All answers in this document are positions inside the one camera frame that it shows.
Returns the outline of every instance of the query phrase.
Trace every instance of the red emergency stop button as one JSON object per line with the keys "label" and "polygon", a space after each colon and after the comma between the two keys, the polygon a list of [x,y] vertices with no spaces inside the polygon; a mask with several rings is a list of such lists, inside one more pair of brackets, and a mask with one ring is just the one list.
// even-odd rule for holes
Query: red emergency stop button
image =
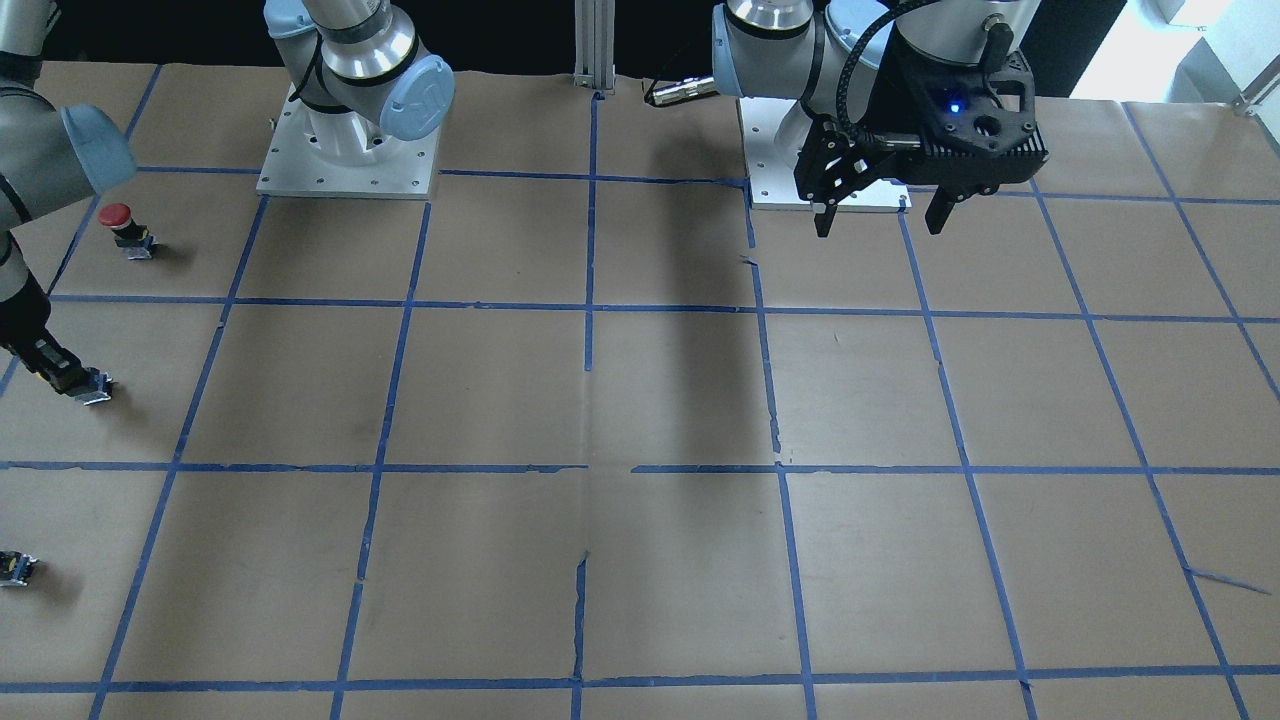
{"label": "red emergency stop button", "polygon": [[97,214],[97,222],[109,228],[120,228],[129,224],[133,211],[123,202],[114,202],[102,208]]}

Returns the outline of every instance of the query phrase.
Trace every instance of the mounting plate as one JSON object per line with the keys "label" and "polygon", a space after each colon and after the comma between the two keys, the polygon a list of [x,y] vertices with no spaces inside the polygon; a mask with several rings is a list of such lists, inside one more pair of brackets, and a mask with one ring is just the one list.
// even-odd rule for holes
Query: mounting plate
{"label": "mounting plate", "polygon": [[375,164],[339,165],[311,147],[307,111],[301,100],[287,101],[280,110],[257,178],[259,195],[430,200],[440,128],[410,142],[387,137]]}

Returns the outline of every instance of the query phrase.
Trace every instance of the robotic arm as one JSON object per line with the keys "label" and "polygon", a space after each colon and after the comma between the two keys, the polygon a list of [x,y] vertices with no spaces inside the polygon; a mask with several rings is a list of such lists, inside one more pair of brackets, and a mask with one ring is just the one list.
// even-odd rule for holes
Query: robotic arm
{"label": "robotic arm", "polygon": [[809,131],[794,177],[819,236],[842,199],[890,178],[938,186],[925,213],[937,234],[957,202],[1048,160],[1019,51],[1038,6],[831,0],[815,13],[812,0],[728,0],[713,17],[714,87],[799,101]]}
{"label": "robotic arm", "polygon": [[110,378],[45,328],[49,297],[9,231],[129,179],[137,165],[101,110],[58,110],[35,91],[54,19],[50,0],[0,0],[0,346],[59,393],[90,405],[110,400]]}

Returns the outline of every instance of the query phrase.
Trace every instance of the blue joint cap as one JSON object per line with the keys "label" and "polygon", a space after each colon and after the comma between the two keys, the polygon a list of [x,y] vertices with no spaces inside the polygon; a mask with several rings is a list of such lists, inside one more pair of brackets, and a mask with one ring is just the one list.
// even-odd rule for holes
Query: blue joint cap
{"label": "blue joint cap", "polygon": [[[827,27],[835,35],[836,42],[845,49],[845,53],[849,53],[863,32],[883,14],[884,5],[876,0],[831,0],[831,4],[827,5]],[[879,64],[884,60],[884,47],[888,45],[892,28],[893,23],[890,23],[876,33],[876,37],[867,45],[867,50],[863,51],[860,63],[879,69]]]}
{"label": "blue joint cap", "polygon": [[106,192],[138,170],[128,141],[105,113],[92,105],[76,105],[59,114],[93,192]]}
{"label": "blue joint cap", "polygon": [[410,65],[387,96],[378,124],[392,137],[421,140],[440,127],[453,105],[453,68],[439,55]]}
{"label": "blue joint cap", "polygon": [[271,40],[294,37],[316,27],[302,0],[266,0],[262,18],[266,19],[266,33]]}
{"label": "blue joint cap", "polygon": [[721,95],[741,97],[742,86],[737,82],[737,68],[733,67],[733,49],[728,42],[728,20],[724,18],[724,4],[712,10],[712,77]]}

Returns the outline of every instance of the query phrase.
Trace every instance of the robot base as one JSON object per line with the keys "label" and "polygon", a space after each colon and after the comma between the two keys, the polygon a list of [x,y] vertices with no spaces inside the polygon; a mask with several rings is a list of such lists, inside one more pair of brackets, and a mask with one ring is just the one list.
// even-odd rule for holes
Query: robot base
{"label": "robot base", "polygon": [[[744,97],[742,149],[751,178],[751,206],[756,210],[806,210],[813,206],[796,195],[796,155],[809,131],[809,118],[795,100]],[[840,204],[846,213],[897,213],[911,206],[905,186],[876,181]]]}
{"label": "robot base", "polygon": [[312,147],[308,113],[300,100],[284,104],[257,178],[259,195],[430,200],[439,128],[422,140],[381,138],[372,164],[338,164]]}

